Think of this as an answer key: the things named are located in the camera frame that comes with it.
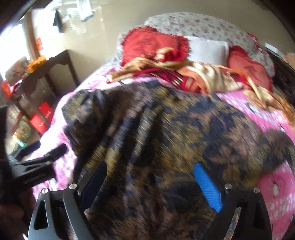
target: red box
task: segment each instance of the red box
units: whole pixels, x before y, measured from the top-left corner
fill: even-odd
[[[41,113],[45,116],[47,121],[51,123],[52,118],[53,118],[53,110],[49,106],[47,102],[43,102],[40,106],[39,109]],[[32,116],[30,123],[32,126],[42,135],[48,130],[49,127],[46,126],[46,124],[42,121],[42,119],[38,116],[37,113],[34,113]]]

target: blue gripper pad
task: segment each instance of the blue gripper pad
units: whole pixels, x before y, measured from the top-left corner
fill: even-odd
[[[209,206],[214,208],[216,212],[220,212],[222,208],[221,193],[211,181],[206,171],[200,163],[196,163],[194,167],[194,177],[209,203]]]

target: bed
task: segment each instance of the bed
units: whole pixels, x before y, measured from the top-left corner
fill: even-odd
[[[149,17],[144,22],[144,25],[157,28],[163,33],[197,36],[210,40],[227,41],[231,46],[238,45],[246,50],[252,60],[261,63],[270,77],[275,75],[271,58],[259,47],[259,44],[249,34],[224,20],[202,14],[178,12]],[[83,89],[89,91],[94,91],[95,89],[106,90],[132,82],[157,80],[165,86],[172,87],[169,83],[161,81],[156,77],[136,77],[123,80],[122,83],[107,83],[106,75],[113,70],[120,69],[119,63],[122,60],[121,43],[129,30],[119,35],[115,58],[97,69],[73,92],[65,95],[58,103],[51,126],[40,140],[41,147],[32,154],[31,159],[43,156],[61,143],[67,145],[68,152],[55,162],[56,180],[51,179],[34,187],[33,192],[36,198],[45,187],[48,187],[52,191],[66,188],[72,177],[77,157],[71,149],[69,139],[64,133],[67,123],[62,113],[62,107],[68,99]],[[281,130],[287,133],[290,139],[295,142],[295,133],[279,111],[270,113],[257,109],[248,102],[242,91],[218,93],[217,96],[247,115],[257,124],[261,131],[265,132],[267,129]],[[295,210],[294,181],[294,174],[287,162],[274,172],[265,175],[259,181],[258,187],[264,197],[272,224],[273,239],[283,238],[293,218]]]

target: red pillow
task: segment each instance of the red pillow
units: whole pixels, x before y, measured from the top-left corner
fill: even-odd
[[[244,72],[256,85],[273,92],[271,79],[264,66],[249,58],[247,52],[241,47],[233,46],[230,48],[227,66]]]
[[[129,61],[143,55],[153,55],[156,50],[161,48],[174,48],[181,52],[183,61],[189,52],[188,40],[183,36],[160,33],[157,29],[144,26],[131,30],[122,42],[123,46],[123,61],[121,66],[124,66]]]

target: white pillow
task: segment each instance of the white pillow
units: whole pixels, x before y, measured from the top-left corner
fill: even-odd
[[[227,66],[229,44],[223,41],[214,41],[204,38],[185,36],[189,41],[190,52],[188,59],[194,62],[203,62]]]

